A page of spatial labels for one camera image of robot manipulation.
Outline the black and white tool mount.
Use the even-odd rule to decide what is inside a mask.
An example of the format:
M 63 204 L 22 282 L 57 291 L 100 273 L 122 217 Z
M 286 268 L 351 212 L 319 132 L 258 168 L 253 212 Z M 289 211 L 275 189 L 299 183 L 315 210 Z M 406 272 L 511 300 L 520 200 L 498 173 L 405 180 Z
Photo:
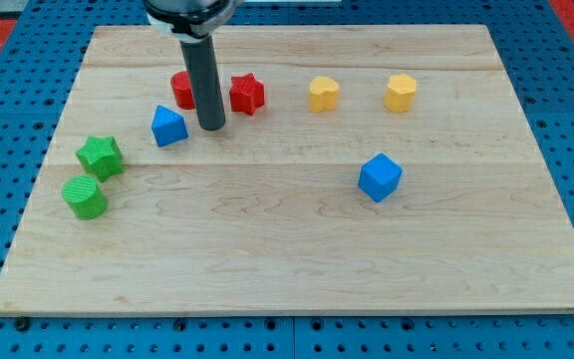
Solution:
M 210 37 L 242 3 L 243 0 L 143 0 L 149 23 L 183 43 Z

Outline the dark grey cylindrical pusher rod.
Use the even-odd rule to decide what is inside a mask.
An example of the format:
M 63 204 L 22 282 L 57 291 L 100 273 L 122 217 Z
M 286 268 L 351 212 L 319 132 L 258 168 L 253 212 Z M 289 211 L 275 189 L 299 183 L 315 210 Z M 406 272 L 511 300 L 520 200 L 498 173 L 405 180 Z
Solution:
M 217 131 L 226 123 L 212 38 L 180 43 L 199 126 Z

